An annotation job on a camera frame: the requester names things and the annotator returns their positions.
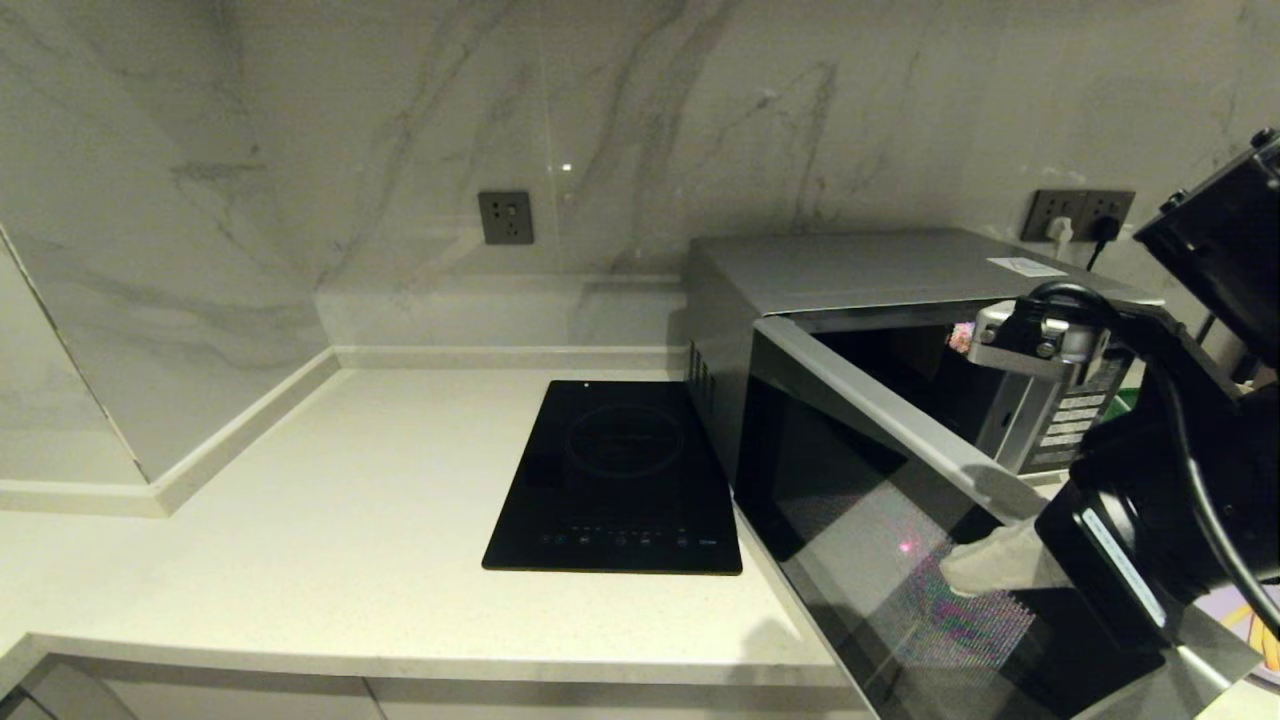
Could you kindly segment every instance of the cooking zone circle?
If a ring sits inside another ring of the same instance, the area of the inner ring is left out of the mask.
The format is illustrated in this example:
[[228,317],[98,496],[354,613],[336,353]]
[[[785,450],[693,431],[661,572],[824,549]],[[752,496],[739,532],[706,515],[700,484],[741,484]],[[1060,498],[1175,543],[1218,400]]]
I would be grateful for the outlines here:
[[667,469],[680,457],[685,434],[675,418],[645,405],[609,405],[573,420],[564,443],[580,469],[634,479]]

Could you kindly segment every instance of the marble wall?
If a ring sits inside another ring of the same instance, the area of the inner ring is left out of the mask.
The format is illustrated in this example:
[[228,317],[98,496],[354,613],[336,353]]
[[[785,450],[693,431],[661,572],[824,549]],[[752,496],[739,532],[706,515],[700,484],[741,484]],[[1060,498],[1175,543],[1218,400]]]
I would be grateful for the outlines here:
[[0,0],[0,223],[152,480],[326,346],[242,77],[223,3]]
[[[681,341],[700,234],[1143,222],[1280,120],[1267,0],[253,0],[285,242],[339,345]],[[479,190],[538,242],[483,245]],[[1080,249],[1082,260],[1088,247]],[[1134,243],[1098,269],[1203,310]]]
[[0,480],[142,484],[0,228]]

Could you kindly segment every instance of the microwave oven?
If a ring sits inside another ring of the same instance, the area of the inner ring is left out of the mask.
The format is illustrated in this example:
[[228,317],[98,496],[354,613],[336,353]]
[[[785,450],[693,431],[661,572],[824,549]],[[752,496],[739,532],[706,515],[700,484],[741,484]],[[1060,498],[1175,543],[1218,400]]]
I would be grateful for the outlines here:
[[1101,409],[1128,368],[1111,347],[1056,387],[957,364],[963,323],[1055,277],[1160,302],[963,231],[692,243],[694,405],[749,532],[883,720],[1193,717],[1257,662],[1199,611],[1179,648],[1126,653],[1071,588],[942,579],[951,548],[1043,509],[1019,473],[1069,454],[1046,438],[1085,425],[1053,425],[1096,421],[1062,414]]

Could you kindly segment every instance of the microwave top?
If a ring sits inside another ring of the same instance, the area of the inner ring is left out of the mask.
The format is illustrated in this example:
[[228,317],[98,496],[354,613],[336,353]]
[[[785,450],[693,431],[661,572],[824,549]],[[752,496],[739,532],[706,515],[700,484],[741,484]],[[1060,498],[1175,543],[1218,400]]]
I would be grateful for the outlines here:
[[[1011,258],[1034,263],[991,261]],[[961,229],[699,238],[691,260],[723,274],[760,315],[995,301],[1053,279],[1112,300],[1162,304],[1151,292]]]

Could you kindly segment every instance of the baseboard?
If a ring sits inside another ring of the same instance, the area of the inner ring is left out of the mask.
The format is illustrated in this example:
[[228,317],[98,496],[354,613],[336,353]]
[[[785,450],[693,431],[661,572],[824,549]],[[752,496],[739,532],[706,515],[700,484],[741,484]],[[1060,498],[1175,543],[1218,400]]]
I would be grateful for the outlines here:
[[371,347],[335,346],[352,370],[669,370],[687,364],[685,347]]
[[168,518],[340,368],[324,350],[148,486],[0,480],[0,510]]

